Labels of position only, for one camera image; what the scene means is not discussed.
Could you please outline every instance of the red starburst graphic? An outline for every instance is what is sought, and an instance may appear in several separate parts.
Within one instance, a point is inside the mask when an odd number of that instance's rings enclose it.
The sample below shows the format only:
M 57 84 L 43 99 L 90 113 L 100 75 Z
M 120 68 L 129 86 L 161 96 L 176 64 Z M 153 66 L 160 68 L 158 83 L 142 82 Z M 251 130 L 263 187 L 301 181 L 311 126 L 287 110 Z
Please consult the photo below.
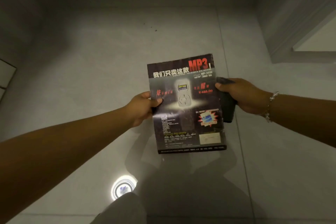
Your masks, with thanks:
M 212 117 L 212 121 L 218 121 L 216 118 L 218 117 L 218 115 L 215 115 L 215 113 L 216 112 L 210 112 L 210 114 L 211 114 L 211 117 Z M 201 116 L 199 116 L 199 118 L 200 118 L 200 120 L 198 120 L 198 121 L 200 121 L 200 122 L 204 122 L 203 120 L 202 120 L 202 117 Z

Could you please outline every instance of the person's right hand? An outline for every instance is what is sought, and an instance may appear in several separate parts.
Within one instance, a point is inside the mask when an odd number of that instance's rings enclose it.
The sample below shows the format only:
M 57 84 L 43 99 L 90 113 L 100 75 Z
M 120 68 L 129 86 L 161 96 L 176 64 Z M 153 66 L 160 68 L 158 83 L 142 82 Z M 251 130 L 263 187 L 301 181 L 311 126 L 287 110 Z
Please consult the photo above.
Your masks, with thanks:
M 228 92 L 231 97 L 238 101 L 238 106 L 245 112 L 263 114 L 266 111 L 272 93 L 263 91 L 241 78 L 229 78 L 229 80 L 234 81 L 234 83 L 216 83 L 216 88 Z

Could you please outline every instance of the mp3 player advertisement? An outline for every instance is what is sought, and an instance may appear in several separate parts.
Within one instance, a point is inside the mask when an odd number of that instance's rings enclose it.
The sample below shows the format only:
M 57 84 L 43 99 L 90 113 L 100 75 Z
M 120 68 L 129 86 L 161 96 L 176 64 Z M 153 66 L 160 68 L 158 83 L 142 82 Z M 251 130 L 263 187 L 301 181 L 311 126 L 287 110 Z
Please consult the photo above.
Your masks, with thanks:
M 148 64 L 157 151 L 225 150 L 226 140 L 212 54 Z

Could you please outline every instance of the tile floor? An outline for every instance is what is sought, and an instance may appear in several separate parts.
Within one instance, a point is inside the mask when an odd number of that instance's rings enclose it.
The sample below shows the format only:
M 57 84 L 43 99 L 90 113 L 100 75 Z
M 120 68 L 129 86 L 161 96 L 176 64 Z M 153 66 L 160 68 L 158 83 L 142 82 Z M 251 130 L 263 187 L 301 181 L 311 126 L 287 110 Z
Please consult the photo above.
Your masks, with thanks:
M 61 0 L 46 19 L 0 105 L 0 140 L 116 109 L 149 88 L 147 63 L 204 53 L 219 76 L 336 100 L 336 65 L 271 64 L 243 0 L 91 1 Z M 148 223 L 336 223 L 335 149 L 239 108 L 226 135 L 224 152 L 158 155 L 145 123 L 10 224 L 90 223 L 125 174 Z

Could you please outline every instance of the black device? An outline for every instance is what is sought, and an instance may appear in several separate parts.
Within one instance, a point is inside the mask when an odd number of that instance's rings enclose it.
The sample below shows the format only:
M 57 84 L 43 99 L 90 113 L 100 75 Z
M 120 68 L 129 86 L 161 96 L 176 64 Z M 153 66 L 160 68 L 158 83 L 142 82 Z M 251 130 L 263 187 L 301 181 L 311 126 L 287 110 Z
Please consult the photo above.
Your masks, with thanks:
M 216 77 L 216 82 L 219 82 L 221 84 L 235 83 L 234 81 L 224 77 Z M 235 113 L 237 101 L 234 100 L 228 92 L 219 91 L 219 98 L 220 106 L 223 113 L 223 121 L 226 123 L 231 123 L 233 120 L 233 115 Z

